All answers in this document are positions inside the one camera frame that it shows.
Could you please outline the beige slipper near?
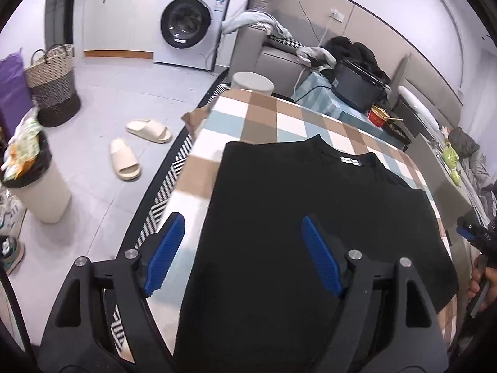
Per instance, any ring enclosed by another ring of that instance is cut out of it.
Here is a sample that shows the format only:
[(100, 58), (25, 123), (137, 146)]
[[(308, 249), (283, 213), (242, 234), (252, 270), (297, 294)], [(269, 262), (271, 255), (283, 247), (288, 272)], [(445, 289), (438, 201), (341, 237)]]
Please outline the beige slipper near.
[(141, 166), (124, 139), (116, 138), (110, 143), (110, 159), (116, 176), (124, 181), (140, 177)]

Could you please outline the white round stool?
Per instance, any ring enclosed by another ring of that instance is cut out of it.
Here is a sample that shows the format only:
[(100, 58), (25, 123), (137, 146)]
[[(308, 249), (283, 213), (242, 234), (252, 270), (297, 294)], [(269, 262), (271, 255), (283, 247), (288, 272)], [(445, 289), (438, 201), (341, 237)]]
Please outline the white round stool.
[(232, 76), (233, 89), (246, 89), (271, 96), (275, 85), (270, 79), (251, 71), (239, 71)]

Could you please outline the checkered blanket table cover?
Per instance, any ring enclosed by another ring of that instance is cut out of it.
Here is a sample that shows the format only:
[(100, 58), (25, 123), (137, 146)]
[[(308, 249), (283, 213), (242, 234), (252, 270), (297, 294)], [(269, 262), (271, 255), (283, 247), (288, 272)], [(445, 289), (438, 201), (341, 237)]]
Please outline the checkered blanket table cover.
[(168, 349), (174, 349), (188, 274), (221, 162), (230, 141), (253, 144), (306, 140), (321, 135), (330, 146), (349, 155), (374, 153), (386, 169), (412, 188), (428, 188), (423, 174), (402, 150), (369, 131), (350, 126), (288, 101), (247, 90), (228, 90), (212, 105), (206, 123), (187, 146), (177, 140), (178, 154), (160, 167), (122, 243), (122, 250), (140, 247), (174, 212), (184, 215), (185, 237), (162, 288), (148, 300)]

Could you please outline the black food tray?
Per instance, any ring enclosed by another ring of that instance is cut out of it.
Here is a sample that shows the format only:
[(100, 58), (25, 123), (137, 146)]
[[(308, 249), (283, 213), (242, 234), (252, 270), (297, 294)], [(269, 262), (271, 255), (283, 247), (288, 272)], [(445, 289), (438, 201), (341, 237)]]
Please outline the black food tray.
[(411, 143), (411, 140), (404, 133), (404, 130), (393, 120), (387, 120), (381, 129), (383, 129), (390, 137), (401, 142), (404, 146), (408, 146)]

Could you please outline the white washing machine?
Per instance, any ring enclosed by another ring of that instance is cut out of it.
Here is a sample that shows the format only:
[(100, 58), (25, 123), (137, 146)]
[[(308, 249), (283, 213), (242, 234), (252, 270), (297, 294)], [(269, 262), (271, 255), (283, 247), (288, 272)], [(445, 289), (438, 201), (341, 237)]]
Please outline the white washing machine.
[(158, 0), (154, 62), (212, 71), (229, 0)]

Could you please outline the sneaker on floor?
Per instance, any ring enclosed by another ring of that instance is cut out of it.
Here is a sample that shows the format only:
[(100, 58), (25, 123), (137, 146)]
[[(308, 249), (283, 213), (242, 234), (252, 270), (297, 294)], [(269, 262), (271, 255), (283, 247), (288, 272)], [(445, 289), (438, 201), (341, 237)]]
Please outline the sneaker on floor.
[(12, 236), (1, 236), (1, 265), (7, 274), (18, 266), (25, 255), (25, 245)]

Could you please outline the beige slipper far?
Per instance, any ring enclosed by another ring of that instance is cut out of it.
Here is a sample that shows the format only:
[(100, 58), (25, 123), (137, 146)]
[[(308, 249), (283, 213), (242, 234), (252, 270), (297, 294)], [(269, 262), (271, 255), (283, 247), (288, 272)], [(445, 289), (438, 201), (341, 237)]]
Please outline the beige slipper far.
[(134, 136), (157, 144), (166, 144), (173, 137), (168, 127), (156, 120), (132, 120), (125, 129)]

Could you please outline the black clothes pile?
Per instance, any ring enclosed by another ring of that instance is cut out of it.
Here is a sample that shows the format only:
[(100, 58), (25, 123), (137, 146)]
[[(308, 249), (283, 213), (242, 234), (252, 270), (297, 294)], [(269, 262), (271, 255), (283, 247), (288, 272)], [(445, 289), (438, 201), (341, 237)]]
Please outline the black clothes pile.
[(337, 63), (343, 60), (353, 62), (383, 83), (391, 83), (390, 77), (377, 64), (373, 51), (361, 42), (352, 43), (347, 37), (335, 36), (326, 42), (323, 48), (336, 59)]

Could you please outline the white kitchen cabinet counter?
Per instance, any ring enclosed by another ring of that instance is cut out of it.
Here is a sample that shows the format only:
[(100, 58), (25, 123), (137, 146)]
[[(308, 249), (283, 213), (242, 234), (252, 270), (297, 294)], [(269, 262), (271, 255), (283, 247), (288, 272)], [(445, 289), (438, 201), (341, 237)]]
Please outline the white kitchen cabinet counter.
[(83, 55), (153, 59), (160, 0), (84, 0)]

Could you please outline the grey sofa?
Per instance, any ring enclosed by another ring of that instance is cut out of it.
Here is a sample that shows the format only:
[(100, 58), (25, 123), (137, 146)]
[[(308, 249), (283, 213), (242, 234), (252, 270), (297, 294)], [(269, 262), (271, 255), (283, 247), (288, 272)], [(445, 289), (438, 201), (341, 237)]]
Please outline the grey sofa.
[[(305, 46), (318, 46), (340, 32), (333, 29), (330, 17), (339, 8), (340, 0), (269, 0), (266, 12), (288, 29), (294, 40)], [(306, 70), (297, 59), (296, 49), (277, 43), (255, 26), (244, 26), (238, 31), (229, 75), (251, 71), (267, 77), (278, 95), (289, 97), (299, 77)]]

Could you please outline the white trash bin black bag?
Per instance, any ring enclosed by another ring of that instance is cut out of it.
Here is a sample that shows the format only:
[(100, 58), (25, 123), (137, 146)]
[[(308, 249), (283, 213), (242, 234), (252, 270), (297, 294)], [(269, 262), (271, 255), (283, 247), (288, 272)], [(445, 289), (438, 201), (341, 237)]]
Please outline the white trash bin black bag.
[(36, 108), (23, 116), (7, 143), (1, 184), (45, 224), (59, 222), (69, 205), (71, 191), (52, 156)]

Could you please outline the red instant noodle bowl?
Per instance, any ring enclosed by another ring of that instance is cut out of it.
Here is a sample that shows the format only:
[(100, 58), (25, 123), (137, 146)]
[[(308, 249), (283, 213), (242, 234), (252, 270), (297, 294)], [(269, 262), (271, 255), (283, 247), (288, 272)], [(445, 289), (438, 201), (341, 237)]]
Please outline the red instant noodle bowl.
[(392, 117), (388, 115), (385, 109), (373, 105), (368, 112), (367, 119), (374, 126), (382, 128), (388, 120), (392, 119)]

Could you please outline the green plush toy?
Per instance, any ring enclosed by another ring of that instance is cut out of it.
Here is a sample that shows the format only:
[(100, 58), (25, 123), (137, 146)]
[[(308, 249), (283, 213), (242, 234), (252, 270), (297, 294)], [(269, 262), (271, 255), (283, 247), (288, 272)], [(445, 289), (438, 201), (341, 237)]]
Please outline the green plush toy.
[(452, 147), (452, 144), (450, 142), (447, 142), (446, 145), (444, 146), (441, 157), (444, 164), (448, 168), (452, 182), (456, 186), (460, 186), (462, 179), (458, 172), (459, 156), (458, 153), (455, 151), (455, 149)]

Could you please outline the black knit sweater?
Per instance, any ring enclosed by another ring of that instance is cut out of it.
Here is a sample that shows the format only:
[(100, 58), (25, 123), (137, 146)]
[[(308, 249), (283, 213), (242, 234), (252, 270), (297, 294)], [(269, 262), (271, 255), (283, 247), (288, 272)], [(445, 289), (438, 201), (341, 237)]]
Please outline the black knit sweater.
[(431, 203), (377, 156), (320, 136), (225, 146), (180, 310), (182, 372), (309, 372), (348, 289), (346, 254), (410, 259), (436, 310), (458, 291)]

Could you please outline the black electric cooker pot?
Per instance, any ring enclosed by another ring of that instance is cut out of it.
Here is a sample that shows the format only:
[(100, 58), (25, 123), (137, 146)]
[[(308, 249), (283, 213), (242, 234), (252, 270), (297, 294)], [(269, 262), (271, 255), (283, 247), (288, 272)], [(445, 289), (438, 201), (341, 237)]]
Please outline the black electric cooker pot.
[(348, 60), (335, 66), (331, 88), (340, 100), (362, 113), (385, 100), (390, 89), (386, 83)]

